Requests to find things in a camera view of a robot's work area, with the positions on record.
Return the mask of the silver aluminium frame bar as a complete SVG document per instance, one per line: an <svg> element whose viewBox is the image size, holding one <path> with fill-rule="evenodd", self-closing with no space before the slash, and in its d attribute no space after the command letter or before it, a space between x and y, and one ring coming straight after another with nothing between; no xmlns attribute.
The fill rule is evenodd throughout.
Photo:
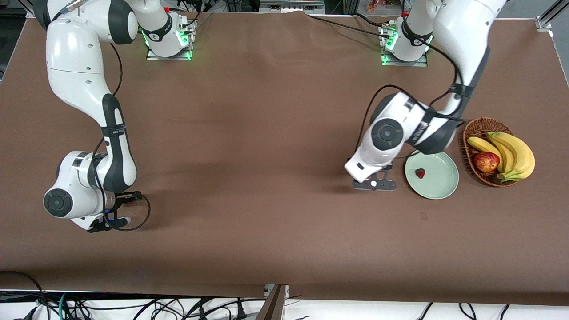
<svg viewBox="0 0 569 320"><path fill-rule="evenodd" d="M325 0L260 0L260 13L305 12L325 14Z"/></svg>

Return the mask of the aluminium corner profile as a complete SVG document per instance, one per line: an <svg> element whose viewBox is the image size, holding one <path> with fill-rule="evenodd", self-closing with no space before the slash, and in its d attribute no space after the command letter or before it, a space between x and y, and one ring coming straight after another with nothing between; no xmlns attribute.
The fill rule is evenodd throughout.
<svg viewBox="0 0 569 320"><path fill-rule="evenodd" d="M551 30L551 22L569 8L569 0L555 0L551 6L534 20L538 32Z"/></svg>

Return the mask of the brown table cloth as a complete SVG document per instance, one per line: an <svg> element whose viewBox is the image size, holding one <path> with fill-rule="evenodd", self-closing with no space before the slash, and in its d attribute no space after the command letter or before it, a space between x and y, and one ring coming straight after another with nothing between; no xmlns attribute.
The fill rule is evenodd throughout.
<svg viewBox="0 0 569 320"><path fill-rule="evenodd" d="M535 154L532 176L486 187L446 152L460 182L429 200L406 184L357 191L344 164L386 84L424 103L453 67L382 66L372 35L288 14L215 14L191 61L118 46L118 99L151 217L133 232L88 233L49 215L44 193L69 152L101 131L59 100L45 30L26 21L0 83L0 271L45 290L309 299L569 305L569 87L548 34L496 20L464 117L504 122Z"/></svg>

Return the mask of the yellow banana bunch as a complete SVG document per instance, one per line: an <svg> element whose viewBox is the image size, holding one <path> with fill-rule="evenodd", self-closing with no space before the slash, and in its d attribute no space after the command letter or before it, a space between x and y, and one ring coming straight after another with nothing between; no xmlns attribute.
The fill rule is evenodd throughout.
<svg viewBox="0 0 569 320"><path fill-rule="evenodd" d="M535 169L535 157L532 150L520 138L504 132L488 132L490 142L472 136L468 144L479 152L492 152L501 159L497 177L500 182L520 181L528 178Z"/></svg>

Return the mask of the brown post with bracket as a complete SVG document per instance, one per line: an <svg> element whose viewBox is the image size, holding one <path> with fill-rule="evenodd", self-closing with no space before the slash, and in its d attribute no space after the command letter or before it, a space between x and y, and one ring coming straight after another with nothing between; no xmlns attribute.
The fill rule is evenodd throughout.
<svg viewBox="0 0 569 320"><path fill-rule="evenodd" d="M255 320L284 320L285 302L289 298L289 286L266 284L264 297L266 298L265 302Z"/></svg>

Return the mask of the red apple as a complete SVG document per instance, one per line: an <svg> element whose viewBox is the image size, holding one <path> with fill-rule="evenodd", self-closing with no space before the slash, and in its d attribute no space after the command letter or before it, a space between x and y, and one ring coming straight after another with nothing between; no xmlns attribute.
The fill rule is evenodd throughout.
<svg viewBox="0 0 569 320"><path fill-rule="evenodd" d="M480 152L474 158L475 168L479 172L489 173L498 170L501 164L500 157L492 152Z"/></svg>

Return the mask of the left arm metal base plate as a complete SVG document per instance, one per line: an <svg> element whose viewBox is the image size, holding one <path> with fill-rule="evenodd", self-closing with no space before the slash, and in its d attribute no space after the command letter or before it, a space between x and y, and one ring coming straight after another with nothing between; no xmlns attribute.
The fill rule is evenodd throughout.
<svg viewBox="0 0 569 320"><path fill-rule="evenodd" d="M379 34L387 36L387 38L380 37L381 64L383 66L427 67L427 49L424 50L419 59L414 61L403 61L394 55L392 49L400 37L396 31L396 25L392 22L383 23L378 27Z"/></svg>

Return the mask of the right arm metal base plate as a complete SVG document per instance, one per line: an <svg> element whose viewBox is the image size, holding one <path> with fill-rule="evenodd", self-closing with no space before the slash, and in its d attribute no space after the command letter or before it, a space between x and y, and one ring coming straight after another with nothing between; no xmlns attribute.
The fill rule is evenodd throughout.
<svg viewBox="0 0 569 320"><path fill-rule="evenodd" d="M151 40L142 32L145 45L148 47L146 60L192 60L198 22L197 20L188 22L187 18L183 16L179 17L179 22L177 28L172 29L160 42Z"/></svg>

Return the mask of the brown wicker basket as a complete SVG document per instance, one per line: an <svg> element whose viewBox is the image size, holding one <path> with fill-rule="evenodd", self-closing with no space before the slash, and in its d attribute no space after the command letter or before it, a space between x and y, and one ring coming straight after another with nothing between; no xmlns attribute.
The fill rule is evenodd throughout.
<svg viewBox="0 0 569 320"><path fill-rule="evenodd" d="M475 156L479 153L479 150L468 144L467 139L472 136L477 136L486 142L490 142L486 136L488 132L504 132L513 135L512 130L507 125L494 118L480 117L469 121L461 128L461 138L459 138L464 167L471 178L478 184L488 187L512 186L516 184L516 181L506 181L502 183L497 177L498 172L484 173L478 171L476 166L474 166Z"/></svg>

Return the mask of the pale green round plate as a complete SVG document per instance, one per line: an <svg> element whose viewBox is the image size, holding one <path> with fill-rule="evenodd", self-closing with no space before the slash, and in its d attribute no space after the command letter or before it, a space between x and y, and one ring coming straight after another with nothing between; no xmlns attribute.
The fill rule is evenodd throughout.
<svg viewBox="0 0 569 320"><path fill-rule="evenodd" d="M415 175L415 170L419 168L425 169L422 180ZM455 192L459 183L457 165L445 152L431 155L413 152L405 162L404 173L409 186L427 199L447 198Z"/></svg>

